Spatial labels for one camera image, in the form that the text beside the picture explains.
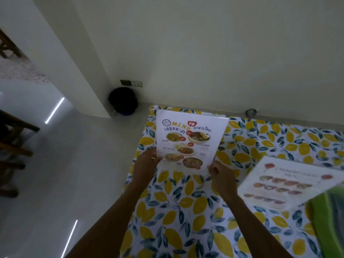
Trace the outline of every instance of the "forearm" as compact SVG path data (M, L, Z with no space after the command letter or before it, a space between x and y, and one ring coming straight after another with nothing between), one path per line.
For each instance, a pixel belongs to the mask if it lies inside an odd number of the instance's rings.
M224 200L238 223L252 257L276 257L276 254L282 258L292 257L247 208L239 196L234 198L225 196Z
M66 258L116 257L143 189L130 183L109 210L87 231Z

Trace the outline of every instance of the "tablecloth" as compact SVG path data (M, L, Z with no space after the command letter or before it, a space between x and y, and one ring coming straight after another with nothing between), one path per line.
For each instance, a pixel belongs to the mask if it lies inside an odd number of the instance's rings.
M151 106L125 185L132 179L135 159L156 144L157 109L209 115L201 111ZM337 131L229 117L215 159L234 170L239 184L265 155L344 169L343 148L343 134ZM322 257L309 202L286 212L248 207L292 256ZM160 168L135 207L120 255L137 258L251 257L235 218L209 176Z

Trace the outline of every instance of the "white menu sheet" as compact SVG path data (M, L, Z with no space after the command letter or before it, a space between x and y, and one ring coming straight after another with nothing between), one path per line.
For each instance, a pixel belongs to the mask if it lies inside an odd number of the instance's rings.
M229 119L157 110L157 156L161 166L194 174L208 173Z
M342 181L341 170L264 156L238 187L238 195L252 205L283 211Z

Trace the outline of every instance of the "paper on table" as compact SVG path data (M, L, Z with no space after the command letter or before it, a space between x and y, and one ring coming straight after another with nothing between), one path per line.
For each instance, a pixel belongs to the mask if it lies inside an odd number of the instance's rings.
M161 166L205 174L215 157L229 119L157 110L157 155Z
M264 156L238 188L247 203L278 211L300 205L344 181L344 172Z

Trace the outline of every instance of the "person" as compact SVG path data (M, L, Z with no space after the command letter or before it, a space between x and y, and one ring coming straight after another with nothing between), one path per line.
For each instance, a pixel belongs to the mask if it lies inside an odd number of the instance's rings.
M132 182L112 207L76 243L66 258L117 257L137 201L154 176L156 148L141 154L134 166ZM252 257L292 257L238 196L234 173L218 161L208 166L217 192L232 211Z

